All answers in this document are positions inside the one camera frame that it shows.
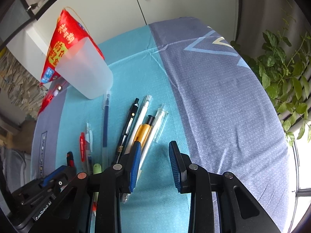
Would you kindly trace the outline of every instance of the translucent white cup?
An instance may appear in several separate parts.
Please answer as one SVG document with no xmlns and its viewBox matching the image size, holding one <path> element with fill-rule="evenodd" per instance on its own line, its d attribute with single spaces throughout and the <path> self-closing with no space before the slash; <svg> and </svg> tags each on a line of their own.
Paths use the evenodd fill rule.
<svg viewBox="0 0 311 233">
<path fill-rule="evenodd" d="M 89 99 L 105 94 L 112 87 L 112 72 L 88 37 L 69 48 L 55 70 Z"/>
</svg>

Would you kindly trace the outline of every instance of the white cabinet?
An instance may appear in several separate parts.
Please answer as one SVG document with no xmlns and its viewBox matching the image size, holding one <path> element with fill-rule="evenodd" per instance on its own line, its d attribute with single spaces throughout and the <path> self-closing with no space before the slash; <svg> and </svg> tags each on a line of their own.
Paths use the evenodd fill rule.
<svg viewBox="0 0 311 233">
<path fill-rule="evenodd" d="M 238 0 L 138 0 L 147 24 L 196 17 L 229 42 L 235 40 Z"/>
<path fill-rule="evenodd" d="M 57 0 L 35 24 L 47 45 L 55 30 L 56 20 L 66 6 L 72 7 L 82 18 L 97 44 L 146 25 L 137 0 Z M 70 9 L 68 11 L 80 21 Z"/>
</svg>

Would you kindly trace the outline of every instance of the red sachet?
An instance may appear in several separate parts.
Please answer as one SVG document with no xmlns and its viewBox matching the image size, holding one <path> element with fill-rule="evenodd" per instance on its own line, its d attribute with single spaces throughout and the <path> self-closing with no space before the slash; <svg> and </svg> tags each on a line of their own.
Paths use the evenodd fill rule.
<svg viewBox="0 0 311 233">
<path fill-rule="evenodd" d="M 59 73 L 55 71 L 57 63 L 71 46 L 75 45 L 84 37 L 90 38 L 95 48 L 104 59 L 104 55 L 101 50 L 86 32 L 84 27 L 77 22 L 68 11 L 65 9 L 62 10 L 59 18 L 57 19 L 56 28 L 46 55 L 44 69 L 41 75 L 41 83 L 48 83 L 60 77 Z"/>
</svg>

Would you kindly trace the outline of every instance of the hanging cord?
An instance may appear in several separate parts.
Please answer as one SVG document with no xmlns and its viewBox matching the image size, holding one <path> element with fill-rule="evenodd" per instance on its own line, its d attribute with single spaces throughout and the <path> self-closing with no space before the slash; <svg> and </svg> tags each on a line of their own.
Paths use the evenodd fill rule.
<svg viewBox="0 0 311 233">
<path fill-rule="evenodd" d="M 72 7 L 69 7 L 69 6 L 64 7 L 64 9 L 66 9 L 66 8 L 71 9 L 71 10 L 76 14 L 76 16 L 77 16 L 77 17 L 81 20 L 81 22 L 83 23 L 83 25 L 84 25 L 86 31 L 88 32 L 88 34 L 91 35 L 90 32 L 89 32 L 89 30 L 87 29 L 87 26 L 86 26 L 85 23 L 83 22 L 82 18 L 80 18 L 80 16 L 77 14 L 77 12 L 75 12 L 75 10 L 74 10 Z"/>
</svg>

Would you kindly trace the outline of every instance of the silver rivet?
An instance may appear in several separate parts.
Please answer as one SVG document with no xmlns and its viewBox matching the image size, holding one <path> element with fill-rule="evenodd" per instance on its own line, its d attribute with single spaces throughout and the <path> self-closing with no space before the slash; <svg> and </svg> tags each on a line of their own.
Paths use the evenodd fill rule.
<svg viewBox="0 0 311 233">
<path fill-rule="evenodd" d="M 85 172 L 81 172 L 81 173 L 78 174 L 78 178 L 81 179 L 81 180 L 86 178 L 86 176 L 87 176 L 87 174 Z"/>
<path fill-rule="evenodd" d="M 196 165 L 196 164 L 190 164 L 190 165 L 189 165 L 189 168 L 190 168 L 191 170 L 197 170 L 199 167 L 198 167 L 198 165 Z"/>
<path fill-rule="evenodd" d="M 232 179 L 233 178 L 233 173 L 232 172 L 225 172 L 225 177 L 228 179 Z"/>
<path fill-rule="evenodd" d="M 122 169 L 122 165 L 120 165 L 120 164 L 115 164 L 115 165 L 113 166 L 113 169 L 114 169 L 114 170 L 121 170 L 121 169 Z"/>
</svg>

